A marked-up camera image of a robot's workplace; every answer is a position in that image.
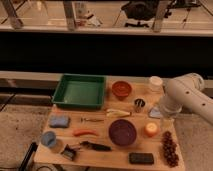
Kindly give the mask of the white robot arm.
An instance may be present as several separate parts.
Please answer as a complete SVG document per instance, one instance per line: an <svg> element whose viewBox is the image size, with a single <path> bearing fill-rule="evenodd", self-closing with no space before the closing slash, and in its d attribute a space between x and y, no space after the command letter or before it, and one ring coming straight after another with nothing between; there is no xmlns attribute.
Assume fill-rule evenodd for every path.
<svg viewBox="0 0 213 171"><path fill-rule="evenodd" d="M165 93L158 102L163 131L169 129L182 107L190 109L213 125L213 99L203 93L204 86L204 79L197 73L171 78L166 82Z"/></svg>

